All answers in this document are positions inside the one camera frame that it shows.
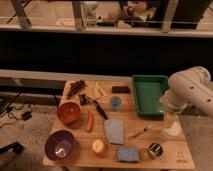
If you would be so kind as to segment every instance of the floor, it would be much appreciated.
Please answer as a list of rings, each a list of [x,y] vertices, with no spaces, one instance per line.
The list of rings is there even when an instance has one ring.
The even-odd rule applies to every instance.
[[[107,17],[110,11],[115,11],[118,4],[116,2],[99,2],[96,9],[97,16]],[[198,24],[197,30],[213,30],[213,3],[204,13],[203,19]],[[40,1],[33,0],[26,7],[25,12],[33,25],[52,26],[62,25],[74,26],[72,3],[70,1]],[[11,1],[0,0],[0,24],[7,23],[14,15]],[[9,21],[10,25],[17,24],[17,17]]]
[[[10,101],[17,93],[1,92],[4,101]],[[57,102],[60,96],[44,94],[21,94],[12,104],[14,115],[32,111],[32,118],[27,121],[17,121],[15,124],[0,128],[0,147],[14,141],[21,143],[25,149],[20,155],[12,151],[0,155],[0,170],[2,171],[61,171],[62,168],[42,165],[44,144],[50,135],[51,126],[56,117]],[[180,116],[181,123],[188,140],[196,168],[193,171],[213,170],[213,119],[204,115]],[[11,120],[5,116],[0,118],[0,125]],[[98,170],[94,168],[70,168],[75,171]]]

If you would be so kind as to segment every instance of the bunch of grapes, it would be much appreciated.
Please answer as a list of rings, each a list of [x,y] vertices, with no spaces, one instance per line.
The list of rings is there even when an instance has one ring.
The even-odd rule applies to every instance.
[[[74,96],[76,93],[78,93],[81,89],[83,89],[86,86],[84,80],[79,80],[74,83],[70,83],[70,90],[67,94],[67,99]]]

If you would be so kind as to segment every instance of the glass panel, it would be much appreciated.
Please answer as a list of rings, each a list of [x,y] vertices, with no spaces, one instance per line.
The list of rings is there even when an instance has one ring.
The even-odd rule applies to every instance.
[[[25,12],[32,25],[73,26],[74,23],[71,1],[34,0]]]
[[[213,1],[179,0],[172,28],[213,30]]]
[[[160,0],[82,1],[83,21],[87,27],[160,28],[164,12]]]
[[[15,10],[10,0],[0,0],[0,24],[14,24]]]
[[[32,25],[74,26],[72,1],[19,1]],[[11,0],[0,0],[0,24],[19,24]]]

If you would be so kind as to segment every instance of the blue sponge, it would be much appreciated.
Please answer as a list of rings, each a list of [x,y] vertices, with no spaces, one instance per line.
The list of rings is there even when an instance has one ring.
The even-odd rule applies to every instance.
[[[135,148],[120,147],[118,149],[118,161],[138,163],[140,161],[139,151]]]

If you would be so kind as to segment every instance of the black wall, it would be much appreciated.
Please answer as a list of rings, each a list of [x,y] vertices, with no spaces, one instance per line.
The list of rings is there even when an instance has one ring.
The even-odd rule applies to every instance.
[[[0,32],[0,68],[84,74],[213,73],[213,39]]]

